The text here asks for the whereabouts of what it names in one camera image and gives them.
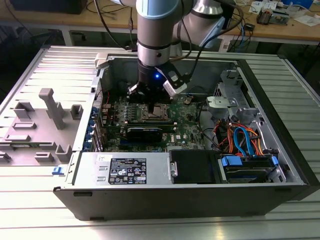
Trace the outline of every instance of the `motherboard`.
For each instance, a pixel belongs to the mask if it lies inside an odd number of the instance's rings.
[[[152,113],[145,104],[129,103],[123,96],[107,100],[102,109],[104,152],[204,149],[197,112],[197,103],[185,95],[170,104],[156,104]]]

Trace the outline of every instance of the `power supply label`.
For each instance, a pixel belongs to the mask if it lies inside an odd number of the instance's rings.
[[[111,158],[109,184],[147,184],[147,159]]]

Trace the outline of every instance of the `blue cable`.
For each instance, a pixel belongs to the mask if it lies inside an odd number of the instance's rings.
[[[238,47],[238,49],[236,51],[237,53],[239,52],[240,49],[242,49],[243,44],[244,44],[244,39],[245,39],[245,29],[244,29],[244,26],[242,25],[242,23],[241,23],[241,30],[242,30],[242,39],[241,39],[240,46]]]
[[[248,148],[248,152],[250,155],[255,155],[254,153],[254,150],[253,148],[251,147],[251,144],[250,144],[250,136],[249,136],[249,133],[247,132],[247,130],[242,127],[242,126],[239,126],[237,127],[235,130],[234,130],[234,133],[233,133],[233,139],[234,139],[234,145],[236,146],[236,148],[242,153],[242,155],[245,157],[246,156],[246,152],[239,146],[239,143],[238,143],[238,132],[239,131],[243,131],[244,133],[244,136],[245,136],[245,141],[246,141],[246,147]]]

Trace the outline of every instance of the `workbench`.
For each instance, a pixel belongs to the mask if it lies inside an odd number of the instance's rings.
[[[46,109],[38,97],[41,88],[53,88],[55,99],[63,108],[70,108],[73,104],[85,106],[97,74],[95,57],[108,49],[67,46],[41,49],[0,105],[0,138],[5,136],[15,118],[13,108],[18,101],[29,101],[37,108]],[[320,98],[290,62],[276,55],[263,54],[203,52],[201,56],[243,59],[248,63],[320,180]],[[320,191],[302,201],[286,202],[264,216],[80,221],[52,193],[54,186],[65,181],[64,176],[52,175],[53,168],[48,165],[0,166],[1,239],[19,239],[21,236],[34,240],[320,237]]]
[[[109,0],[100,0],[100,7],[113,4]],[[39,29],[56,29],[60,30],[66,46],[73,46],[73,39],[71,31],[91,31],[91,32],[105,32],[100,18],[97,13],[90,12],[86,9],[80,15],[64,14],[64,13],[47,13],[47,12],[28,12],[15,11],[12,6],[9,6],[13,14],[27,27]],[[104,10],[116,10],[121,6],[110,6]],[[307,26],[298,21],[290,19],[288,25],[260,25],[256,22],[257,15],[249,13],[249,6],[242,7],[244,11],[244,18],[247,23],[255,25],[253,31],[252,41],[257,42],[271,42],[284,44],[304,44],[317,45],[320,41],[320,24],[316,26]],[[95,11],[94,4],[89,6],[89,9]],[[312,5],[312,11],[320,11],[320,6]],[[314,15],[314,12],[309,12],[308,15]],[[104,17],[105,23],[114,33],[129,33],[128,20],[130,16],[130,8],[125,8],[116,12],[116,20],[110,17]],[[134,9],[132,13],[133,18],[133,33],[137,32],[137,11]],[[13,16],[10,14],[4,0],[0,0],[0,25],[21,27]],[[231,40],[234,40],[239,35],[239,29],[235,28],[225,35],[221,36],[222,43],[220,45],[220,52],[225,52],[228,49]]]

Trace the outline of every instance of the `white paper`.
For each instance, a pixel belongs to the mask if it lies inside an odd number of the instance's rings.
[[[112,159],[112,155],[110,154],[99,154],[97,157],[96,157],[96,160],[97,162],[107,162],[107,161],[110,161]]]
[[[251,3],[249,13],[259,14],[261,8],[276,10],[277,3],[274,1],[273,2],[253,1]]]
[[[305,24],[309,27],[320,24],[320,19],[315,18],[313,16],[308,16],[308,15],[296,17],[296,18],[294,18],[294,20],[298,21],[299,23]]]

